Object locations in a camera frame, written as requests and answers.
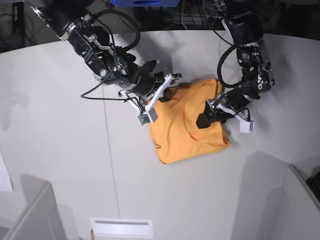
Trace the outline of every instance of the white table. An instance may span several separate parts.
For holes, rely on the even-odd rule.
[[[116,44],[129,38],[117,35]],[[170,165],[128,104],[79,97],[97,82],[68,42],[1,54],[0,149],[15,192],[0,193],[0,218],[14,221],[25,206],[29,174],[52,183],[62,218],[73,215],[84,238],[96,217],[151,219],[157,240],[263,239],[287,164],[320,159],[320,42],[265,41],[276,84],[250,106],[255,131],[240,133],[232,119],[232,147]],[[142,33],[132,53],[189,82],[216,77],[227,48],[211,31],[158,31]],[[235,53],[224,66],[225,80],[237,81]],[[118,88],[103,94],[117,97]]]

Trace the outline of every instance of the white paper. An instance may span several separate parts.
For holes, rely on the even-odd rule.
[[[11,179],[4,158],[0,152],[0,192],[13,192]]]

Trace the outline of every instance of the metal bracket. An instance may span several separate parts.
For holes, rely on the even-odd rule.
[[[164,90],[170,85],[170,83],[173,79],[174,79],[174,77],[171,74],[167,74],[164,76],[163,84],[157,89],[157,91],[155,92],[151,101],[148,103],[148,105],[146,105],[144,107],[144,112],[142,112],[142,113],[137,105],[135,105],[132,101],[128,101],[130,103],[130,105],[138,112],[137,117],[138,117],[141,125],[144,125],[147,123],[153,124],[157,120],[158,115],[154,109],[154,106],[155,106],[156,102],[158,101],[158,99],[162,96],[162,93],[164,92]],[[125,94],[125,92],[126,92],[126,90],[124,90],[124,89],[122,89],[120,91],[120,93],[124,93],[124,94]]]
[[[242,116],[241,116],[241,112],[239,112],[237,114],[237,112],[235,112],[234,110],[230,109],[230,108],[227,108],[225,107],[223,104],[219,103],[217,106],[216,106],[218,109],[221,109],[223,110],[224,112],[228,113],[228,114],[232,114],[234,115],[234,117],[236,119],[238,119],[240,121],[240,132],[241,133],[250,133],[254,130],[254,127],[255,127],[255,122],[254,121],[248,121],[247,119],[244,119]]]

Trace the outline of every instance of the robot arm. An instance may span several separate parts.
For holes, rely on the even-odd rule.
[[[249,133],[254,128],[254,122],[247,105],[260,99],[260,94],[269,91],[275,84],[267,49],[262,40],[264,32],[250,5],[253,2],[257,3],[252,0],[214,0],[219,12],[218,18],[234,42],[222,55],[217,66],[219,82],[224,88],[231,90],[205,102],[204,112],[196,122],[200,129],[208,128],[214,122],[225,123],[230,118],[237,118],[240,121],[240,131]],[[222,65],[234,50],[242,67],[242,78],[235,84],[227,84],[222,76]]]
[[[163,72],[153,73],[157,64],[155,60],[142,66],[134,63],[136,57],[127,51],[138,44],[140,31],[129,16],[113,9],[91,14],[85,7],[71,0],[57,1],[42,8],[33,7],[33,10],[47,22],[61,40],[69,41],[75,52],[93,71],[95,79],[99,81],[99,86],[102,84],[118,85],[121,89],[119,96],[128,97],[123,100],[128,101],[137,110],[137,117],[141,124],[155,122],[158,117],[154,110],[156,101],[165,101],[164,93],[168,91],[167,87],[181,76],[179,74],[164,76]],[[103,26],[94,25],[94,22],[99,22],[98,18],[104,14],[116,14],[131,23],[136,34],[133,43],[126,47],[116,46],[113,34],[106,25],[102,22],[100,23]],[[87,97],[86,95],[90,92],[86,92],[81,97],[97,99]],[[129,94],[135,94],[137,97],[130,97]]]
[[[127,51],[138,44],[140,32],[135,22],[126,14],[106,9],[92,15],[86,10],[87,6],[79,2],[81,1],[56,0],[33,10],[48,23],[61,40],[72,44],[74,50],[83,57],[84,62],[93,71],[96,80],[100,82],[99,85],[118,85],[121,89],[119,96],[128,96],[127,100],[130,100],[130,104],[137,110],[141,124],[154,123],[158,117],[154,110],[156,101],[169,101],[168,86],[181,76],[179,74],[164,76],[162,72],[153,74],[156,61],[149,61],[143,66],[134,63],[136,57]],[[253,121],[246,106],[253,100],[258,100],[260,93],[267,92],[275,83],[262,40],[264,32],[251,7],[253,3],[261,0],[213,0],[213,2],[219,13],[218,19],[234,42],[229,43],[231,47],[222,55],[217,68],[218,80],[222,86],[232,90],[222,93],[216,99],[208,99],[205,102],[204,112],[199,115],[196,124],[199,128],[207,128],[211,123],[224,123],[235,117],[240,120],[241,131],[249,132],[253,129]],[[103,27],[94,25],[104,14],[117,14],[129,21],[136,29],[134,42],[126,47],[116,46],[113,40],[111,42],[110,36],[113,35],[110,29],[104,24]],[[225,59],[233,50],[237,51],[243,77],[235,84],[227,84],[223,80],[221,69]],[[135,94],[138,99],[129,97],[130,93]],[[245,109],[248,111],[246,117],[243,113]]]

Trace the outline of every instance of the white connector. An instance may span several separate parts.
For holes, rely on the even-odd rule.
[[[240,133],[249,134],[255,128],[254,121],[240,121]]]

